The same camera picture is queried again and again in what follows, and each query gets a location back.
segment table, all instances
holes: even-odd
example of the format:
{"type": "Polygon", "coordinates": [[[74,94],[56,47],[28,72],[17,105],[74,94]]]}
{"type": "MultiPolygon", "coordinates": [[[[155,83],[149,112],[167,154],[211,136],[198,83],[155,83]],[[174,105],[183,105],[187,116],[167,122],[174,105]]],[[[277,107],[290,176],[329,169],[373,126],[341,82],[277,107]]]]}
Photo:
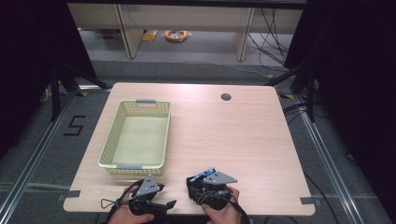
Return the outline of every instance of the table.
{"type": "Polygon", "coordinates": [[[204,212],[188,196],[186,178],[215,167],[238,179],[239,203],[248,215],[310,216],[315,206],[290,131],[273,87],[117,83],[92,134],[66,198],[69,212],[106,212],[101,199],[115,200],[134,180],[120,179],[98,166],[102,147],[121,100],[156,99],[172,104],[164,175],[155,203],[177,200],[175,215],[204,212]],[[221,99],[223,93],[231,100],[221,99]]]}

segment background desk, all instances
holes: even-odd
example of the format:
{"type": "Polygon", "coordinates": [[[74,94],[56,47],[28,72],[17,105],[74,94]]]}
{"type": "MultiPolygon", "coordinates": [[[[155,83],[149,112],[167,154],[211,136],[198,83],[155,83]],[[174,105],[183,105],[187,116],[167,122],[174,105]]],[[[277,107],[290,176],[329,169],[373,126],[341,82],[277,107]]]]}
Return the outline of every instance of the background desk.
{"type": "Polygon", "coordinates": [[[171,121],[164,175],[155,201],[177,200],[170,214],[202,214],[189,199],[186,177],[210,167],[238,179],[240,204],[249,215],[310,216],[310,197],[288,125],[272,87],[118,83],[110,93],[67,198],[66,211],[105,212],[101,199],[115,200],[132,180],[111,176],[97,164],[121,100],[170,101],[171,121]],[[229,93],[230,101],[220,96],[229,93]]]}

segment person's left hand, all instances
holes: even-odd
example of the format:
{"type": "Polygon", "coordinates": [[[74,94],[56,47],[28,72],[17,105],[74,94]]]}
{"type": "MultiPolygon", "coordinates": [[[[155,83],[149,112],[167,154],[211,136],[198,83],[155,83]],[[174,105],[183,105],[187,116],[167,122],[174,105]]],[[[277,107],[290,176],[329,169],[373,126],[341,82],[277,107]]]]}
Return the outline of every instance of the person's left hand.
{"type": "MultiPolygon", "coordinates": [[[[137,188],[132,188],[126,197],[130,197],[130,194],[136,190],[137,188]]],[[[144,214],[141,216],[137,216],[129,210],[129,205],[122,205],[117,211],[113,214],[111,219],[108,221],[108,224],[141,224],[150,222],[154,219],[154,215],[152,214],[144,214]]]]}

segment floor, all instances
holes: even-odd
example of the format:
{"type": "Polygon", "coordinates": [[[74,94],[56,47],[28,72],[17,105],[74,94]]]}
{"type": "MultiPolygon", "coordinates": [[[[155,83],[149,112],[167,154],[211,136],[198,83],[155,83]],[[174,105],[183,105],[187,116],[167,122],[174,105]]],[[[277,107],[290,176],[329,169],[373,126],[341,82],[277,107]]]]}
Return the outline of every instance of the floor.
{"type": "MultiPolygon", "coordinates": [[[[250,39],[247,43],[245,60],[236,60],[233,34],[212,32],[190,32],[189,37],[180,43],[171,43],[164,39],[164,31],[159,31],[154,43],[142,42],[134,59],[127,59],[124,46],[120,39],[103,39],[95,30],[80,31],[92,63],[117,63],[120,67],[128,63],[169,63],[172,64],[198,64],[234,69],[241,74],[260,74],[263,79],[271,75],[281,74],[287,69],[281,67],[283,61],[281,52],[273,46],[280,43],[287,48],[292,35],[270,36],[268,41],[273,45],[265,44],[264,49],[276,56],[276,62],[270,56],[260,53],[254,42],[250,39]],[[265,67],[265,73],[251,71],[258,66],[265,67]]],[[[258,46],[263,43],[266,35],[253,34],[252,39],[258,46]]],[[[89,84],[83,80],[81,85],[89,84]]],[[[288,98],[286,93],[290,80],[277,87],[280,102],[284,109],[304,101],[304,95],[288,98]]],[[[70,187],[77,164],[68,164],[68,161],[78,161],[84,154],[84,147],[70,148],[75,143],[62,142],[62,133],[59,130],[67,128],[66,122],[72,115],[89,114],[93,119],[85,126],[89,132],[82,133],[76,140],[81,146],[89,143],[90,134],[95,126],[95,119],[100,116],[100,110],[89,110],[89,106],[102,106],[106,102],[108,92],[93,91],[90,101],[84,97],[74,97],[70,107],[73,112],[65,111],[66,119],[60,121],[60,127],[54,127],[54,136],[47,133],[51,125],[50,104],[43,102],[37,109],[35,119],[31,121],[21,141],[0,161],[0,199],[2,201],[18,201],[18,205],[11,206],[11,216],[1,219],[1,223],[97,223],[106,218],[106,214],[70,214],[63,210],[64,195],[70,187]],[[52,136],[48,143],[43,143],[40,137],[52,136]],[[44,150],[42,155],[36,152],[40,146],[53,144],[61,150],[44,150]],[[34,163],[36,168],[26,171],[26,164],[34,163]],[[65,169],[65,175],[59,177],[65,169]],[[23,174],[29,176],[25,188],[16,190],[13,184],[21,182],[23,174]]],[[[304,113],[304,108],[296,107],[285,114],[290,127],[294,144],[296,146],[303,170],[306,174],[308,186],[315,199],[317,212],[312,217],[251,217],[251,223],[391,223],[387,214],[379,203],[369,184],[362,175],[359,167],[353,160],[346,157],[347,148],[332,126],[331,119],[327,117],[325,108],[316,105],[315,122],[311,123],[304,113]]]]}

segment light wood surface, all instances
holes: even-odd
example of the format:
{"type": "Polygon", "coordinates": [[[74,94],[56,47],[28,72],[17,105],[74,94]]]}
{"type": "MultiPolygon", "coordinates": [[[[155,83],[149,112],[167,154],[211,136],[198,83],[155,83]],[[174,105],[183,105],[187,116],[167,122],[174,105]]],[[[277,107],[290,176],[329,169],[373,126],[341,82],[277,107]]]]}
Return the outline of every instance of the light wood surface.
{"type": "Polygon", "coordinates": [[[98,166],[106,136],[121,100],[156,99],[172,104],[164,175],[155,203],[177,200],[168,214],[203,214],[188,196],[186,178],[215,167],[238,180],[239,203],[248,215],[310,216],[313,204],[276,91],[272,87],[117,83],[93,132],[67,198],[70,212],[106,212],[101,199],[116,200],[134,180],[98,166]],[[229,93],[230,101],[221,95],[229,93]]]}

